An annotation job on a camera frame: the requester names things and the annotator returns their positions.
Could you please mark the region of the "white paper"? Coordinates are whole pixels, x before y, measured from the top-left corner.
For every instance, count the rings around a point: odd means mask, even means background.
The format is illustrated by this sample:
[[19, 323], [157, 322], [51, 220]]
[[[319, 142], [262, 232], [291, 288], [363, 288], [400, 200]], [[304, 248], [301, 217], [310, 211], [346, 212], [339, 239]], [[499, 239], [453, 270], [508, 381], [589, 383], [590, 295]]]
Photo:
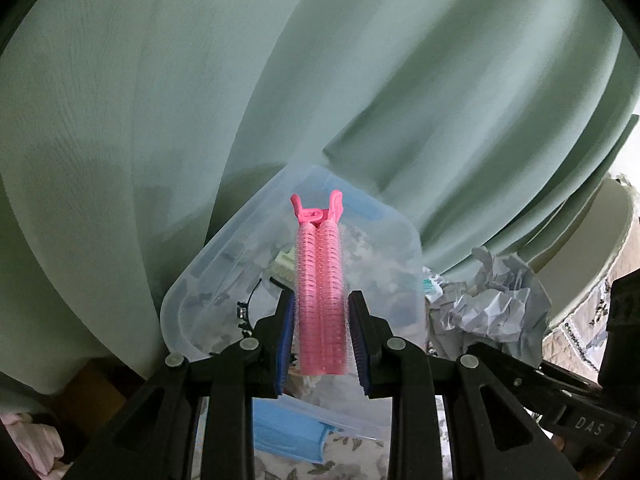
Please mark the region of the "white paper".
[[551, 301], [536, 273], [518, 256], [496, 257], [484, 247], [472, 257], [480, 267], [471, 281], [442, 278], [439, 300], [425, 298], [427, 349], [454, 361], [482, 342], [539, 366]]

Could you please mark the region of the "cream hair claw clip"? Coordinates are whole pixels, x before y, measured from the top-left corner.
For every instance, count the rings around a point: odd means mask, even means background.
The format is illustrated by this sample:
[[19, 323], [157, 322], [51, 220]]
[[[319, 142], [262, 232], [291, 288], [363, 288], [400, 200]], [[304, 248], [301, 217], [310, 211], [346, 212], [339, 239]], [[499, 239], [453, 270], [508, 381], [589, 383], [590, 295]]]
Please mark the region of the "cream hair claw clip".
[[295, 264], [295, 248], [292, 247], [288, 252], [279, 252], [273, 260], [271, 267], [272, 277], [289, 288], [295, 287], [296, 280], [296, 264]]

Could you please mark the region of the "pink hair roller clip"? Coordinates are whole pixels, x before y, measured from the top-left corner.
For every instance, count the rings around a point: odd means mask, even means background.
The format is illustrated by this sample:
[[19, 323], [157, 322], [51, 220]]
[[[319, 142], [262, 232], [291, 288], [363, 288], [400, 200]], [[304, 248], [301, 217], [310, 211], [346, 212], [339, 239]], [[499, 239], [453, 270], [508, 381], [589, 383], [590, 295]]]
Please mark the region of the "pink hair roller clip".
[[326, 209], [305, 208], [294, 194], [299, 370], [305, 376], [347, 370], [347, 322], [340, 220], [343, 193], [331, 192]]

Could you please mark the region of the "black lace headband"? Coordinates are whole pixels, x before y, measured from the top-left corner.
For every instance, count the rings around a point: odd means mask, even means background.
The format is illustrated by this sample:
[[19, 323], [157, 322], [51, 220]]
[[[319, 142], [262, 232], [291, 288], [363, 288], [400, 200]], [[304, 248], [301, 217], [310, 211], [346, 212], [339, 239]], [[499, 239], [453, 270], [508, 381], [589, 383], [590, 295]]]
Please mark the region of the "black lace headband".
[[243, 338], [253, 336], [257, 321], [252, 310], [252, 300], [261, 284], [262, 278], [258, 278], [256, 284], [248, 293], [248, 296], [244, 300], [236, 303], [236, 319], [238, 320], [238, 329]]

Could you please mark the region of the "quilted beige cover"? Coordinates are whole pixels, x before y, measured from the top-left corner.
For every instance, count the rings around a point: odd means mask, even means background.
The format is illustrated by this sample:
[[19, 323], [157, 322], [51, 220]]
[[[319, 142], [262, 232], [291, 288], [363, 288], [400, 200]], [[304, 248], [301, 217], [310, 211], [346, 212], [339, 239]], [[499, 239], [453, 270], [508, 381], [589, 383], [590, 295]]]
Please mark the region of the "quilted beige cover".
[[590, 380], [596, 380], [608, 335], [613, 282], [639, 269], [639, 193], [624, 177], [612, 178], [632, 188], [634, 220], [626, 244], [612, 268], [563, 322], [548, 330], [542, 341], [542, 356], [550, 363]]

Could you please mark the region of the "floral white blanket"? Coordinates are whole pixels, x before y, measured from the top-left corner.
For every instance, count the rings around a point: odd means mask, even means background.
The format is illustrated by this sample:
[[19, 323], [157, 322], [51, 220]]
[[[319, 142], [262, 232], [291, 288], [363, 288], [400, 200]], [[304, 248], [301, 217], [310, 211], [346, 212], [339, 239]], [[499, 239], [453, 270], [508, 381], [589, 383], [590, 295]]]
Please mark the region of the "floral white blanket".
[[323, 460], [309, 463], [262, 451], [255, 452], [256, 479], [362, 479], [387, 478], [390, 444], [385, 441], [329, 434]]

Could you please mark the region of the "white bed headboard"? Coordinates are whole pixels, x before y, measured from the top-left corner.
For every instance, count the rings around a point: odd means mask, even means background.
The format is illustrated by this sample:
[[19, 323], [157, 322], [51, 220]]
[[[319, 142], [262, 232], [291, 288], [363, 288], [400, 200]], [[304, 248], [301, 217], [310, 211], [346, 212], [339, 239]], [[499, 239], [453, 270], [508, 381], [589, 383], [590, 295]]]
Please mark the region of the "white bed headboard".
[[564, 203], [518, 251], [551, 301], [547, 330], [561, 324], [608, 274], [634, 220], [632, 188], [610, 177], [602, 180], [577, 216], [561, 228], [561, 214], [568, 206]]

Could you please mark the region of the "teal bangle stack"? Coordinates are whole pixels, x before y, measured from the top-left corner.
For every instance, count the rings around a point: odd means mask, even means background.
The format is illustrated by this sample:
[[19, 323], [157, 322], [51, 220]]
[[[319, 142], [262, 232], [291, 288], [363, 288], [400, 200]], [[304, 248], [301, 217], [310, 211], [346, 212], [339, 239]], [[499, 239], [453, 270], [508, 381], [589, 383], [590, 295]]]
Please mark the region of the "teal bangle stack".
[[423, 268], [423, 289], [425, 298], [429, 302], [439, 300], [442, 296], [442, 283], [444, 280], [442, 277], [429, 269], [427, 266]]

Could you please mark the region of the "clear plastic storage bin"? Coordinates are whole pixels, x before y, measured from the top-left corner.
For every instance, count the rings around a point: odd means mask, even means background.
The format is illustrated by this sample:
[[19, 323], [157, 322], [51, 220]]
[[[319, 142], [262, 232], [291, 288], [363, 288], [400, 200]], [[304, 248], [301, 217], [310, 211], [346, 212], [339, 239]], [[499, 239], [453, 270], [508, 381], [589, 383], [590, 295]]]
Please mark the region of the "clear plastic storage bin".
[[[419, 234], [397, 210], [319, 166], [287, 166], [271, 178], [207, 243], [171, 286], [160, 308], [160, 326], [171, 352], [191, 362], [219, 353], [241, 338], [236, 303], [258, 278], [256, 321], [273, 314], [280, 296], [271, 274], [279, 252], [294, 247], [297, 220], [290, 198], [326, 208], [332, 191], [343, 193], [340, 220], [344, 282], [363, 293], [369, 311], [385, 318], [395, 335], [418, 346], [426, 341]], [[290, 373], [288, 392], [256, 400], [254, 445], [307, 462], [322, 459], [326, 436], [386, 440], [388, 399], [367, 399], [351, 366], [341, 376]]]

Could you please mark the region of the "green curtain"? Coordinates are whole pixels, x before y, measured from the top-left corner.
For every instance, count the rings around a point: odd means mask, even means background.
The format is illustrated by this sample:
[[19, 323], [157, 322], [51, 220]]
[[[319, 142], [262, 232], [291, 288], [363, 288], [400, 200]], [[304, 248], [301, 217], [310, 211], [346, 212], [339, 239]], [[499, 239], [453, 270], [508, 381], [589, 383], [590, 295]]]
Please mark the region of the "green curtain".
[[458, 276], [564, 231], [638, 99], [604, 0], [1, 0], [2, 411], [151, 374], [164, 293], [291, 162]]

